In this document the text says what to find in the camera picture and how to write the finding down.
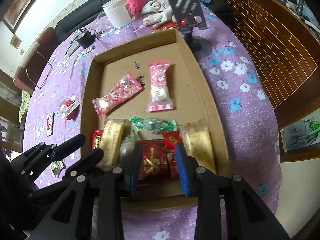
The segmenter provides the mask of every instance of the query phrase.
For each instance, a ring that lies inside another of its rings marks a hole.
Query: painting
[[[13,0],[7,12],[4,15],[3,21],[7,27],[14,33],[18,28],[23,16],[32,6],[35,0]]]
[[[320,108],[281,130],[284,152],[320,142]]]

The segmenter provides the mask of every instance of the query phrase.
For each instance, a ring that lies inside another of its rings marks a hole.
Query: brown chair
[[[51,57],[56,46],[56,32],[54,28],[49,27],[31,45],[21,60],[19,67],[13,76],[13,83],[16,87],[25,90],[32,95],[36,88],[35,84],[38,82],[44,67],[47,65],[47,61]]]

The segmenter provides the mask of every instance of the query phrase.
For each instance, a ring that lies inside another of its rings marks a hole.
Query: floral tablecloth
[[[207,7],[202,5],[209,29],[194,29],[194,34],[212,42],[212,53],[199,60],[199,67],[209,84],[218,107],[228,145],[232,172],[240,174],[262,197],[273,213],[278,205],[281,184],[279,142],[276,117],[266,97],[252,60],[232,31]],[[70,41],[77,32],[60,44],[50,58],[54,65],[42,89],[32,95],[23,142],[26,151],[44,141],[47,144],[61,144],[80,132],[80,116],[84,88],[92,58],[116,45],[151,33],[142,25],[142,15],[124,28],[113,29],[107,17],[90,23],[87,27],[105,32],[98,35],[94,49],[86,55],[81,47],[71,56],[65,55]],[[47,65],[38,85],[46,78]],[[72,98],[81,102],[75,121],[65,118],[65,110],[59,104]],[[55,112],[53,135],[46,136],[45,119]],[[80,159],[80,151],[63,160],[66,167]],[[47,168],[35,181],[39,188],[61,180],[53,178]],[[223,234],[225,235],[225,214],[222,208]],[[178,211],[158,213],[123,212],[125,239],[193,239],[196,224],[196,207]]]

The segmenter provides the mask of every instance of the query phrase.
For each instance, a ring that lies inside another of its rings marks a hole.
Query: white bucket
[[[127,0],[111,0],[102,8],[114,28],[122,28],[135,20]]]

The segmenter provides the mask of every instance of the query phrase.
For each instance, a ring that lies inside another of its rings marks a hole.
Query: pink candy wrapper
[[[166,70],[171,65],[169,60],[153,62],[149,64],[151,75],[151,102],[148,103],[147,112],[173,109],[173,103],[169,97]]]
[[[131,72],[128,72],[111,92],[103,98],[92,100],[97,115],[102,119],[109,111],[139,92],[142,86]]]

